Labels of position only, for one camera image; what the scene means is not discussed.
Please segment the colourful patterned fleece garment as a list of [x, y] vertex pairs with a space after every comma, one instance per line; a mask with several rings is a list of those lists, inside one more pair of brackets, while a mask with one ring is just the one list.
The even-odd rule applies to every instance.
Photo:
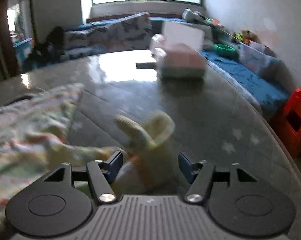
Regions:
[[[84, 166], [106, 160], [116, 147], [82, 147], [67, 144], [67, 134], [83, 85], [59, 86], [28, 94], [25, 100], [0, 107], [0, 228], [10, 198], [62, 162]], [[175, 160], [168, 147], [174, 121], [162, 111], [144, 124], [118, 115], [114, 122], [130, 140], [111, 188], [122, 194], [145, 194], [170, 185]]]

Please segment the quilted grey table cover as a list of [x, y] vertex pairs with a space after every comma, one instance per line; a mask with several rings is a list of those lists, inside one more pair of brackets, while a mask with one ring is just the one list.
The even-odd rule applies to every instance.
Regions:
[[301, 239], [301, 176], [215, 69], [162, 80], [149, 51], [0, 83], [0, 239]]

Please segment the red plastic stool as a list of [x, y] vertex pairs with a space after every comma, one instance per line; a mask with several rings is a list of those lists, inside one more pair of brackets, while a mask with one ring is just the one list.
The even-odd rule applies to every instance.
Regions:
[[271, 126], [292, 158], [301, 154], [301, 88], [273, 116]]

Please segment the clear plastic storage bin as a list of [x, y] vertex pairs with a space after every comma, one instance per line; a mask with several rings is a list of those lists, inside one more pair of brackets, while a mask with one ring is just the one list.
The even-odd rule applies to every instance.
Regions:
[[253, 41], [240, 45], [239, 61], [263, 79], [272, 79], [281, 63], [270, 48]]

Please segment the green plastic basin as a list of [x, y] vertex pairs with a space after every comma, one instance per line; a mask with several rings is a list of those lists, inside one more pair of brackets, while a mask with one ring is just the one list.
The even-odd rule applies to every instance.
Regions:
[[215, 44], [215, 52], [217, 55], [229, 59], [234, 59], [238, 56], [236, 49], [225, 44]]

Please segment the black bag on floor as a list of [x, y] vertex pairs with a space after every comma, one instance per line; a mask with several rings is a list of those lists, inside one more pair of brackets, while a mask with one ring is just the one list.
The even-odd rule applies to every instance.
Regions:
[[44, 43], [36, 44], [23, 63], [22, 72], [26, 73], [52, 63], [58, 63], [64, 53], [64, 33], [63, 27], [55, 27], [48, 34]]

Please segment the pink green tissue box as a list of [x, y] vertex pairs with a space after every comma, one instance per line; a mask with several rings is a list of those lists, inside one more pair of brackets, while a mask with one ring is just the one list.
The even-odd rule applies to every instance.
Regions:
[[202, 56], [205, 33], [189, 25], [166, 21], [162, 26], [164, 43], [155, 48], [156, 70], [161, 79], [200, 80], [207, 59]]

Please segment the flat grey remote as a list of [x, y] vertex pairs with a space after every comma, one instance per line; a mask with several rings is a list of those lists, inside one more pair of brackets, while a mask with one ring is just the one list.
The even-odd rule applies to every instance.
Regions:
[[155, 62], [137, 62], [136, 68], [137, 69], [156, 69], [156, 63]]

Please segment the blue plastic crate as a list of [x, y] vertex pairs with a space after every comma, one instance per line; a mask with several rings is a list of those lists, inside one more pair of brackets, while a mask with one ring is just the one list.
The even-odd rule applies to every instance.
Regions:
[[16, 60], [18, 62], [19, 68], [22, 68], [23, 63], [28, 58], [29, 54], [33, 49], [33, 39], [27, 38], [19, 43], [13, 45], [15, 49]]

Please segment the colourful plush toys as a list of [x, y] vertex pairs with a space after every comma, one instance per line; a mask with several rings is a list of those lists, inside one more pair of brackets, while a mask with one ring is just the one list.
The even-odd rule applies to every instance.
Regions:
[[244, 43], [250, 44], [251, 42], [255, 42], [257, 40], [257, 36], [249, 31], [249, 30], [241, 30], [239, 32], [233, 32], [231, 36], [231, 41], [235, 43]]

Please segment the pink white tissue pack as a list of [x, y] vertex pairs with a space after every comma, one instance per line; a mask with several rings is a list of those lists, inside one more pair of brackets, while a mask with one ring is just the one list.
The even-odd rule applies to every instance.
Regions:
[[149, 45], [149, 50], [152, 53], [152, 57], [157, 59], [161, 56], [166, 56], [165, 52], [165, 37], [162, 34], [155, 34], [151, 40]]

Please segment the butterfly print cushion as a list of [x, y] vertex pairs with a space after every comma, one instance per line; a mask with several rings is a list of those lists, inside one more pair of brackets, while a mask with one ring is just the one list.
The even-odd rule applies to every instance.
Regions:
[[103, 46], [107, 52], [148, 49], [153, 36], [150, 14], [141, 12], [114, 23], [66, 31], [64, 49]]

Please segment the grey plush toy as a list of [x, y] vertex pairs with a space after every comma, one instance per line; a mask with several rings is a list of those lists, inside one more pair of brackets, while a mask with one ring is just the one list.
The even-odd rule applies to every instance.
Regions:
[[198, 11], [192, 11], [191, 9], [185, 9], [182, 14], [183, 20], [192, 23], [203, 23], [206, 18]]

